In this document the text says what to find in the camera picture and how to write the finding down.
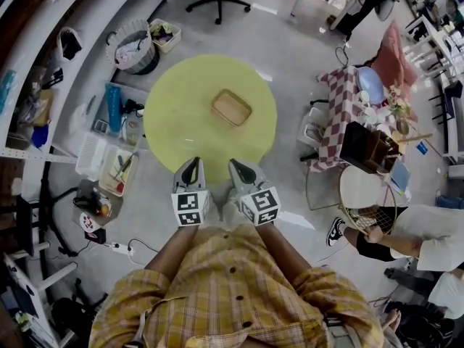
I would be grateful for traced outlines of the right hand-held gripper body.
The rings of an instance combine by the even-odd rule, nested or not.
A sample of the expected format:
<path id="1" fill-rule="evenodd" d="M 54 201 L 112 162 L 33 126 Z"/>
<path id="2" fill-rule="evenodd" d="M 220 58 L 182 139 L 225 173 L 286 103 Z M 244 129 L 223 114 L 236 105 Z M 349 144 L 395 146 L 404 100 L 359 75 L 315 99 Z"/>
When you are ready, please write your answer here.
<path id="1" fill-rule="evenodd" d="M 276 187 L 265 177 L 260 167 L 250 167 L 256 173 L 254 184 L 234 185 L 239 211 L 255 226 L 273 222 L 281 210 Z"/>

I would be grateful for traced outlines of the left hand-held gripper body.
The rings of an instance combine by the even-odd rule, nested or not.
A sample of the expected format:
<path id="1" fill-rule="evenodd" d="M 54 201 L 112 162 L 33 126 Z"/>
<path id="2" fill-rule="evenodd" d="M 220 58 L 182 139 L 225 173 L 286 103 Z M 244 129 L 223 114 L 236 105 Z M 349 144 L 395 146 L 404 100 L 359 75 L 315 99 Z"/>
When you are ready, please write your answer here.
<path id="1" fill-rule="evenodd" d="M 204 222 L 209 212 L 209 191 L 206 185 L 204 166 L 201 165 L 201 175 L 197 184 L 185 184 L 182 165 L 174 175 L 171 200 L 175 218 L 179 227 L 198 226 Z"/>

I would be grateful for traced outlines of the tan rectangular tray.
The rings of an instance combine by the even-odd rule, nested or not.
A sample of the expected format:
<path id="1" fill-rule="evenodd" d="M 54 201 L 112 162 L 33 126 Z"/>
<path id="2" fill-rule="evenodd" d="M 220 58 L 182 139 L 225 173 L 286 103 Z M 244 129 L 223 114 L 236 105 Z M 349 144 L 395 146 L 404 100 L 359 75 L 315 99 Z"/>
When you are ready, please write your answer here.
<path id="1" fill-rule="evenodd" d="M 223 89 L 211 103 L 212 110 L 233 127 L 241 127 L 252 115 L 251 106 L 234 92 Z"/>

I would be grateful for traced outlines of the person's left forearm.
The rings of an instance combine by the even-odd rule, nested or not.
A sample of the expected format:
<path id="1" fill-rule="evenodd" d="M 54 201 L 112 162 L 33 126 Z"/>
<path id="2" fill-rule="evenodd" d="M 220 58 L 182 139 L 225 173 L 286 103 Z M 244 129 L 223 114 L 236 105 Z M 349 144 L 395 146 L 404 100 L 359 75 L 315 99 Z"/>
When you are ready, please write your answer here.
<path id="1" fill-rule="evenodd" d="M 169 281 L 172 281 L 178 272 L 183 258 L 189 251 L 198 229 L 198 226 L 179 228 L 146 265 L 145 269 L 161 273 Z"/>

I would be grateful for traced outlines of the person's right forearm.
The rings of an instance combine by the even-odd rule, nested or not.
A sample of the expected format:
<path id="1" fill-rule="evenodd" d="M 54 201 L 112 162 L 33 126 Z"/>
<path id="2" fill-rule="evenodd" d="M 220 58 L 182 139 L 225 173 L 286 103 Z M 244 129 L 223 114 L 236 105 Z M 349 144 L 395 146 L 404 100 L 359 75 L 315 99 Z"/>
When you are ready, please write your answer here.
<path id="1" fill-rule="evenodd" d="M 289 282 L 311 268 L 309 262 L 283 236 L 273 222 L 256 227 L 268 252 Z"/>

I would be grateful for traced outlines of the person's beige trousers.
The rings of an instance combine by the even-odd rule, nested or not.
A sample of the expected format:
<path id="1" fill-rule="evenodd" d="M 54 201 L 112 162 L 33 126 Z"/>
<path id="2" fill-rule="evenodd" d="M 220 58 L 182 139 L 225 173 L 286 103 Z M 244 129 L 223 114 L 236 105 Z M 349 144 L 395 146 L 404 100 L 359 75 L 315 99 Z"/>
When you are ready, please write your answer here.
<path id="1" fill-rule="evenodd" d="M 244 222 L 239 211 L 236 190 L 231 180 L 217 183 L 209 192 L 210 211 L 206 217 L 206 224 L 232 231 Z"/>

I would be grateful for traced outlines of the clear bin with tools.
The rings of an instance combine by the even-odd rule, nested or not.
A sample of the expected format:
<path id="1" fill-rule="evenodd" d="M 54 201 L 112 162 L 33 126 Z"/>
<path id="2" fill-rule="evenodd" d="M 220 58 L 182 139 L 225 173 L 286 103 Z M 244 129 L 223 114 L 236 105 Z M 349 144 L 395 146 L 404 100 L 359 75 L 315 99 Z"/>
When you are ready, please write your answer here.
<path id="1" fill-rule="evenodd" d="M 138 167 L 138 155 L 118 146 L 107 147 L 99 176 L 99 187 L 123 197 L 131 187 Z"/>

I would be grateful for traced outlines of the clear plastic storage bin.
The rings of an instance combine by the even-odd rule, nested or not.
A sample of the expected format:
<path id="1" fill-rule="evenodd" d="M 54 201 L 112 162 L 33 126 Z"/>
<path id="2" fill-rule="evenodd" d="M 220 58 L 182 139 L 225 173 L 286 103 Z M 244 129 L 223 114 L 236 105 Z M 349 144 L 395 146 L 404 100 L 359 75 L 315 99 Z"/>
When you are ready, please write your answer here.
<path id="1" fill-rule="evenodd" d="M 108 123 L 105 85 L 111 84 L 121 90 L 122 122 L 119 133 L 111 133 Z M 143 134 L 143 113 L 148 93 L 137 88 L 113 82 L 104 83 L 104 92 L 91 124 L 91 131 L 106 138 L 109 142 L 134 149 Z"/>

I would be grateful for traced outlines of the small grey stool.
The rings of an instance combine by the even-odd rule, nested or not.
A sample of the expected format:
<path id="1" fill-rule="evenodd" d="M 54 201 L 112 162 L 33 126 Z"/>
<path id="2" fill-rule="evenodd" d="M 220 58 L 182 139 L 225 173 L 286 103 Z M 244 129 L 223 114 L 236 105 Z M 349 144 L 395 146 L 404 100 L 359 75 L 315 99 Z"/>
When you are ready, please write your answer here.
<path id="1" fill-rule="evenodd" d="M 103 190 L 96 182 L 82 180 L 78 185 L 78 190 L 72 203 L 72 221 L 74 223 L 79 225 L 79 215 L 85 212 L 91 216 L 101 228 L 104 228 L 119 215 L 123 204 L 123 198 L 116 197 Z"/>

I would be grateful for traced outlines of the white power strip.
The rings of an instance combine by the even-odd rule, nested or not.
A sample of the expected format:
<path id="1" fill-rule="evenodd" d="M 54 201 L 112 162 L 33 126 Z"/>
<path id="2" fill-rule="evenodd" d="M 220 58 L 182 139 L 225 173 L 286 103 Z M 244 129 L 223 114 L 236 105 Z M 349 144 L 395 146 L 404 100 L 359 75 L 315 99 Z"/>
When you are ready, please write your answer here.
<path id="1" fill-rule="evenodd" d="M 113 252 L 124 254 L 128 257 L 131 257 L 134 255 L 133 248 L 127 244 L 121 244 L 119 242 L 111 242 L 110 248 L 112 249 Z"/>

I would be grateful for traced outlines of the round table with yellow cloth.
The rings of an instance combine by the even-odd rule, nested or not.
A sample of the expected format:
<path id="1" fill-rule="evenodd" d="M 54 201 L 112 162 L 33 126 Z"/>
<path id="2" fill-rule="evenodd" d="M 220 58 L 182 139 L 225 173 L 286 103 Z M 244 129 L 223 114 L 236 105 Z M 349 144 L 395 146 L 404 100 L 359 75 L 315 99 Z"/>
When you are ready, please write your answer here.
<path id="1" fill-rule="evenodd" d="M 228 89 L 252 108 L 241 127 L 233 127 L 212 110 L 212 100 Z M 178 107 L 205 106 L 207 132 L 199 143 L 170 135 L 171 112 Z M 223 55 L 200 55 L 172 66 L 152 86 L 144 108 L 144 134 L 153 155 L 171 172 L 193 157 L 204 163 L 206 181 L 228 179 L 230 159 L 258 163 L 276 136 L 277 109 L 268 83 L 245 62 Z"/>

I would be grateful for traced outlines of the yellow plaid shirt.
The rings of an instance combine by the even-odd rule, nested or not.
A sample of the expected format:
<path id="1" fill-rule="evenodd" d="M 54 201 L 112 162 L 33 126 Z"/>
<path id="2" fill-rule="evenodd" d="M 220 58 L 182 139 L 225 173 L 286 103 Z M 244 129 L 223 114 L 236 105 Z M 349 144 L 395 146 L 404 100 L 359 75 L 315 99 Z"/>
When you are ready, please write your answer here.
<path id="1" fill-rule="evenodd" d="M 289 282 L 253 225 L 199 227 L 172 281 L 145 268 L 121 278 L 88 348 L 382 348 L 355 285 L 325 266 Z"/>

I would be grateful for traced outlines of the white perforated basket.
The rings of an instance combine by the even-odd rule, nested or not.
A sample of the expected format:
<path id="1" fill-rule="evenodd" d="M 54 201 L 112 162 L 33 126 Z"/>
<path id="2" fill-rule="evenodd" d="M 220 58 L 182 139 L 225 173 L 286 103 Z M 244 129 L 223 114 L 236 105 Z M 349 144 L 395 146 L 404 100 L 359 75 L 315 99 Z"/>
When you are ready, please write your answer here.
<path id="1" fill-rule="evenodd" d="M 75 171 L 90 181 L 98 181 L 107 141 L 92 132 L 87 132 L 80 148 Z"/>

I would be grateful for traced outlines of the tall blue box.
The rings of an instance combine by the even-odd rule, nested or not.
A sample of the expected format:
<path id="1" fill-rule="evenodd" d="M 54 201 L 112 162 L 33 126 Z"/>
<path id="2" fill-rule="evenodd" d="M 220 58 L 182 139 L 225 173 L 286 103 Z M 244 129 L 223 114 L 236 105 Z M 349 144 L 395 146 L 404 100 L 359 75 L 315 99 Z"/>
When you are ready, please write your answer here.
<path id="1" fill-rule="evenodd" d="M 121 90 L 119 87 L 106 84 L 105 100 L 107 102 L 108 123 L 111 133 L 119 133 L 121 129 Z"/>

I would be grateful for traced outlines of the small black box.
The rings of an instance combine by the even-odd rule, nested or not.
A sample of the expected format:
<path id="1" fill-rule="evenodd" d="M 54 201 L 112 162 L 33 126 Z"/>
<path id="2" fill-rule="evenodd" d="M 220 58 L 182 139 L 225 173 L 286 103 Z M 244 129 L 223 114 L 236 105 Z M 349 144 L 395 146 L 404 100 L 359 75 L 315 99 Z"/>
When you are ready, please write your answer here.
<path id="1" fill-rule="evenodd" d="M 90 233 L 85 232 L 85 238 L 96 244 L 105 244 L 107 240 L 106 231 L 103 228 L 100 228 Z"/>

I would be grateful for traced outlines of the red white tape roll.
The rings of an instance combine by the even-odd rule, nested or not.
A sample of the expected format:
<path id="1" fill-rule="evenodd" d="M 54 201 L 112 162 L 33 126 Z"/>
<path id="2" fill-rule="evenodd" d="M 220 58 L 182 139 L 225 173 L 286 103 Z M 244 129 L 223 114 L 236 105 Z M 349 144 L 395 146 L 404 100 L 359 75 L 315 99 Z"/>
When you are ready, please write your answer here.
<path id="1" fill-rule="evenodd" d="M 102 228 L 91 216 L 85 212 L 80 213 L 78 222 L 86 233 L 93 233 L 94 231 Z"/>

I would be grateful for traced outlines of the red white checkered tablecloth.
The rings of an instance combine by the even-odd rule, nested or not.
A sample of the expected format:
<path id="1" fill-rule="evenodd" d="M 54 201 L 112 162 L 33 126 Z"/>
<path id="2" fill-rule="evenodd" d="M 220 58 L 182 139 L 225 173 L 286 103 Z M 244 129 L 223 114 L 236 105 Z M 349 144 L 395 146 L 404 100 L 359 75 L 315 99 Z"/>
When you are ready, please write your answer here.
<path id="1" fill-rule="evenodd" d="M 362 111 L 357 74 L 356 67 L 348 66 L 317 77 L 318 82 L 328 86 L 328 123 L 318 148 L 318 157 L 307 161 L 310 172 L 321 173 L 344 164 L 354 165 L 367 173 L 373 172 L 351 157 L 348 160 L 341 157 L 348 124 L 356 121 Z"/>

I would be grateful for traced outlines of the black open box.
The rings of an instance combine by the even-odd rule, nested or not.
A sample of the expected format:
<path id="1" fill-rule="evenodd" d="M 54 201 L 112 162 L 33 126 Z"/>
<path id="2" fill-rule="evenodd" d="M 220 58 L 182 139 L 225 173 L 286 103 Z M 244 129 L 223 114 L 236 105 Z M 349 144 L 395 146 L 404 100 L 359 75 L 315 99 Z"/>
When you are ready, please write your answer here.
<path id="1" fill-rule="evenodd" d="M 347 125 L 339 157 L 368 174 L 390 173 L 402 154 L 399 145 L 381 130 L 357 122 Z"/>

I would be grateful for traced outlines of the white pleated laundry basket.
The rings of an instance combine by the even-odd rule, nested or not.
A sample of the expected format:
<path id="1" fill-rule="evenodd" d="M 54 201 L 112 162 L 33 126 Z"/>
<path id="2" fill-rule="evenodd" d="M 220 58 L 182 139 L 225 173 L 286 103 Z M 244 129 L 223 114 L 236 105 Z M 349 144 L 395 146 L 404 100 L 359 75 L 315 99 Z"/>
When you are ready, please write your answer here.
<path id="1" fill-rule="evenodd" d="M 152 41 L 149 23 L 132 20 L 106 37 L 106 57 L 117 69 L 131 75 L 146 75 L 159 63 L 160 53 Z"/>

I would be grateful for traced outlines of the white plastic box with clothes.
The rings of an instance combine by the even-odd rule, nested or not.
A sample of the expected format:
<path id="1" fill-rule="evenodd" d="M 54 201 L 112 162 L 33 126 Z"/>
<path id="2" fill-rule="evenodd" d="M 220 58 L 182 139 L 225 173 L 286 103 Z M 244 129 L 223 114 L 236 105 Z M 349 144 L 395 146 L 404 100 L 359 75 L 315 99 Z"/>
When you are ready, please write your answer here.
<path id="1" fill-rule="evenodd" d="M 169 53 L 181 41 L 181 29 L 159 18 L 149 23 L 155 46 L 164 54 Z"/>

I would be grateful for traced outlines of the light blue folder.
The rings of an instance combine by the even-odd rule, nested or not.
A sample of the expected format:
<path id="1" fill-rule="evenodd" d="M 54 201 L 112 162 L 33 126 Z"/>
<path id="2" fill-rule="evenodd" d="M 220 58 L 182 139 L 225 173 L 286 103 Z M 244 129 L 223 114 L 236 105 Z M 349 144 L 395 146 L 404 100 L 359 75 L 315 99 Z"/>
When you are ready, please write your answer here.
<path id="1" fill-rule="evenodd" d="M 401 159 L 395 160 L 390 171 L 390 180 L 397 188 L 399 194 L 404 194 L 406 192 L 410 182 L 410 171 Z"/>

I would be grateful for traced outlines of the black television stand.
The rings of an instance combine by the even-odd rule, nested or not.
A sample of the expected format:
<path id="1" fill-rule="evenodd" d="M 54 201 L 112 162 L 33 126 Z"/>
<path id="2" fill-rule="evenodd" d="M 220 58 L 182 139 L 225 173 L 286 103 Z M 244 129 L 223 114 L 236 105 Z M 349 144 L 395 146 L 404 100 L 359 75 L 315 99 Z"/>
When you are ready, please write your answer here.
<path id="1" fill-rule="evenodd" d="M 38 238 L 40 241 L 44 240 L 46 232 L 51 229 L 55 234 L 59 244 L 59 252 L 68 256 L 68 257 L 77 257 L 78 253 L 71 250 L 68 243 L 65 241 L 65 238 L 62 236 L 59 231 L 57 224 L 54 221 L 53 209 L 54 205 L 64 199 L 65 197 L 75 193 L 78 190 L 78 187 L 72 187 L 66 190 L 64 193 L 53 197 L 49 188 L 49 171 L 51 163 L 45 162 L 43 168 L 43 175 L 41 179 L 41 190 L 39 194 L 39 206 L 38 206 Z"/>

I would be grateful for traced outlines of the light blue plate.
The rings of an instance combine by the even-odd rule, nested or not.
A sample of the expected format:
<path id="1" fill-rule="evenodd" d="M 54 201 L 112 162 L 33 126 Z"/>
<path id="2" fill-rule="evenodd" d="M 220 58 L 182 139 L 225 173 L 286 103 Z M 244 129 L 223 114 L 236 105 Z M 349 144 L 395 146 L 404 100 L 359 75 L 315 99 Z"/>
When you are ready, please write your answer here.
<path id="1" fill-rule="evenodd" d="M 366 91 L 370 97 L 370 103 L 380 105 L 385 99 L 384 85 L 377 72 L 370 67 L 357 69 L 357 84 L 361 91 Z"/>

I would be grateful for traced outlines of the cardboard box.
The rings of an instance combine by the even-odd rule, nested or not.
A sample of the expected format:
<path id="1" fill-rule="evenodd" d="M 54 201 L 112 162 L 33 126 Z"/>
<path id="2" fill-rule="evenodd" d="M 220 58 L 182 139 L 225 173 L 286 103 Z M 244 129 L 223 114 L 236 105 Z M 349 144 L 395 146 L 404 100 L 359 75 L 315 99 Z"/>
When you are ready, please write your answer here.
<path id="1" fill-rule="evenodd" d="M 36 116 L 33 120 L 33 125 L 37 127 L 45 126 L 50 120 L 50 109 L 53 102 L 53 91 L 51 89 L 43 89 L 40 92 L 38 99 L 38 107 Z"/>

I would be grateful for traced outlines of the black television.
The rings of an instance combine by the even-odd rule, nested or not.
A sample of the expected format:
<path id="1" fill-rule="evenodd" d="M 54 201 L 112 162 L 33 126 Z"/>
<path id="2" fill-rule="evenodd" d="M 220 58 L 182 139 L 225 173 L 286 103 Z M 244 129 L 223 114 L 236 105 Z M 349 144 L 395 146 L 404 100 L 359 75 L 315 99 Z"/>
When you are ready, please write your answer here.
<path id="1" fill-rule="evenodd" d="M 21 196 L 16 199 L 16 226 L 14 237 L 19 246 L 30 256 L 34 255 L 33 248 L 33 208 Z"/>

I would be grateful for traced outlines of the bouquet of pale flowers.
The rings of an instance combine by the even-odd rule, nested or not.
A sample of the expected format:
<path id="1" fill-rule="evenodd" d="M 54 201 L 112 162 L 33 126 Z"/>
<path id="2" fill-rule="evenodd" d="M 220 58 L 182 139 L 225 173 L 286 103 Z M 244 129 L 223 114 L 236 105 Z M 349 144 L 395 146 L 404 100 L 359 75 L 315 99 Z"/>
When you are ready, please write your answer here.
<path id="1" fill-rule="evenodd" d="M 397 85 L 391 85 L 388 88 L 387 104 L 391 113 L 395 117 L 409 118 L 411 115 L 411 107 L 407 98 L 402 95 L 402 89 Z"/>

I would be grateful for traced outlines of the white bag with black contents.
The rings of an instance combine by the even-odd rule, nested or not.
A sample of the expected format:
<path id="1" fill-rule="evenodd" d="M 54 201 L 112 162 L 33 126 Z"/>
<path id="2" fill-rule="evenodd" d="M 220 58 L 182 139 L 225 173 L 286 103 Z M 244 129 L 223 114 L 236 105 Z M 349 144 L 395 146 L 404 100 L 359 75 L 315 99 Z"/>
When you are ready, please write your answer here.
<path id="1" fill-rule="evenodd" d="M 78 33 L 69 27 L 63 27 L 57 36 L 57 56 L 61 62 L 72 61 L 83 49 Z"/>

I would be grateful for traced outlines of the white desk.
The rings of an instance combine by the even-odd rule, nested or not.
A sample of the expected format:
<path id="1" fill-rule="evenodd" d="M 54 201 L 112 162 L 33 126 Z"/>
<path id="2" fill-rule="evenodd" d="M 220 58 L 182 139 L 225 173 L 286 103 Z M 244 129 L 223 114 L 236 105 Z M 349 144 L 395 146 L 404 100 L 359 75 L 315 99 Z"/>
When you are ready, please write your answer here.
<path id="1" fill-rule="evenodd" d="M 71 262 L 41 282 L 34 283 L 16 263 L 16 260 L 26 256 L 28 256 L 28 253 L 21 251 L 11 255 L 4 254 L 3 259 L 7 271 L 12 277 L 13 289 L 15 291 L 20 290 L 16 300 L 20 306 L 20 315 L 25 317 L 25 329 L 32 332 L 32 337 L 36 339 L 40 347 L 65 348 L 75 334 L 69 331 L 63 339 L 59 337 L 47 318 L 46 311 L 50 309 L 50 305 L 42 300 L 41 295 L 49 287 L 73 272 L 78 265 L 76 262 Z"/>

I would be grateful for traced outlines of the white metal shelving unit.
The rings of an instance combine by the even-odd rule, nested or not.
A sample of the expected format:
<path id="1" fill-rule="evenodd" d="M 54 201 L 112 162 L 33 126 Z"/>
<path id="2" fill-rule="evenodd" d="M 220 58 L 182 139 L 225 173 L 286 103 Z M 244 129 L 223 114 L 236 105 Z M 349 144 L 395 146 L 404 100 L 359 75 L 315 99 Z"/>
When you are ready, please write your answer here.
<path id="1" fill-rule="evenodd" d="M 40 153 L 46 154 L 49 151 L 60 114 L 83 63 L 99 36 L 127 0 L 83 0 L 77 6 L 77 9 L 65 25 L 77 32 L 81 39 L 82 49 L 72 61 L 60 64 L 64 77 L 63 81 L 54 87 L 48 139 L 41 149 L 31 147 L 27 152 L 14 152 L 7 147 L 7 136 L 21 89 L 34 61 L 46 43 L 46 39 L 51 35 L 53 29 L 58 26 L 59 19 L 64 16 L 66 10 L 75 1 L 77 0 L 46 1 L 35 14 L 32 22 L 26 25 L 17 39 L 8 60 L 4 63 L 0 80 L 11 70 L 14 72 L 14 83 L 5 97 L 3 111 L 0 113 L 0 157 L 23 158 L 26 160 L 45 158 Z"/>

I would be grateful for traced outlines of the pink cushion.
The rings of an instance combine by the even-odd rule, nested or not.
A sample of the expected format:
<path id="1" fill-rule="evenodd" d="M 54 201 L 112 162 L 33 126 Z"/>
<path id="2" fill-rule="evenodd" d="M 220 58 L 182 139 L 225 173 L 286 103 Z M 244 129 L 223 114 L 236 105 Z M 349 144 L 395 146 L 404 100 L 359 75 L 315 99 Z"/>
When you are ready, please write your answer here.
<path id="1" fill-rule="evenodd" d="M 404 92 L 409 92 L 418 79 L 413 66 L 405 58 L 396 20 L 392 20 L 386 29 L 371 68 L 386 88 L 397 85 Z"/>

